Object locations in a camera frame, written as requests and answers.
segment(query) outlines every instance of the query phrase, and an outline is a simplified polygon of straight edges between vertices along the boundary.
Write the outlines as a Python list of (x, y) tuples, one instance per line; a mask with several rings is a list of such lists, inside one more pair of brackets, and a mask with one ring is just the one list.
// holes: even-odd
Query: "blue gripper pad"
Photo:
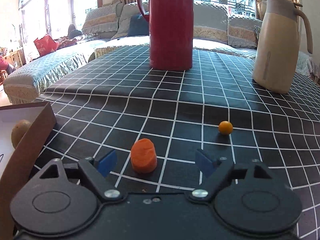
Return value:
[(117, 154), (116, 150), (112, 150), (107, 153), (101, 160), (99, 160), (97, 165), (97, 170), (103, 177), (106, 177), (110, 171), (117, 165)]
[(212, 160), (202, 149), (197, 149), (195, 163), (201, 172), (207, 178), (211, 176), (212, 173), (218, 168), (221, 164), (221, 161), (218, 159)]

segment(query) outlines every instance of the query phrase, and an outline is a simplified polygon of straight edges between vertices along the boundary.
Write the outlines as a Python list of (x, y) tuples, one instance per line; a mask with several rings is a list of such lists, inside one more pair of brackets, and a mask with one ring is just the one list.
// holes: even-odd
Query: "red bag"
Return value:
[(34, 44), (40, 54), (40, 57), (55, 52), (59, 46), (59, 42), (54, 41), (50, 35), (46, 34), (41, 39), (36, 39)]

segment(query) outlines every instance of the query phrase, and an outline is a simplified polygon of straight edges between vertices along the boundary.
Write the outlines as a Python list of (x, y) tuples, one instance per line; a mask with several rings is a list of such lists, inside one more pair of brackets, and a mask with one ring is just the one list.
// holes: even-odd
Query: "kettle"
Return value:
[(193, 0), (149, 0), (149, 15), (137, 0), (149, 22), (150, 66), (159, 70), (192, 68)]
[(262, 87), (279, 94), (289, 91), (297, 66), (300, 47), (298, 16), (302, 17), (306, 27), (308, 52), (313, 52), (309, 20), (296, 6), (302, 7), (289, 0), (267, 0), (259, 36), (252, 78)]

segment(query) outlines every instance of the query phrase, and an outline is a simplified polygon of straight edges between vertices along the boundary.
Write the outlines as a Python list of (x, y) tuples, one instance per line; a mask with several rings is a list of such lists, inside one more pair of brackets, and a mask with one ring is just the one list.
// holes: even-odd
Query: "jug lid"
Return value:
[(276, 13), (297, 21), (297, 15), (294, 9), (295, 4), (289, 0), (267, 0), (266, 13)]

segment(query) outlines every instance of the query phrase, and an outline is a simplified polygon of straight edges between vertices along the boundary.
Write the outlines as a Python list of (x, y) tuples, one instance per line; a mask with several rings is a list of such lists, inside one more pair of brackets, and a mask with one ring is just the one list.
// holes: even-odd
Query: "plaid blanket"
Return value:
[(98, 33), (83, 33), (82, 35), (76, 36), (73, 39), (69, 39), (68, 36), (64, 36), (55, 41), (59, 42), (59, 47), (57, 49), (62, 49), (66, 47), (70, 47), (79, 43), (94, 41), (99, 39)]

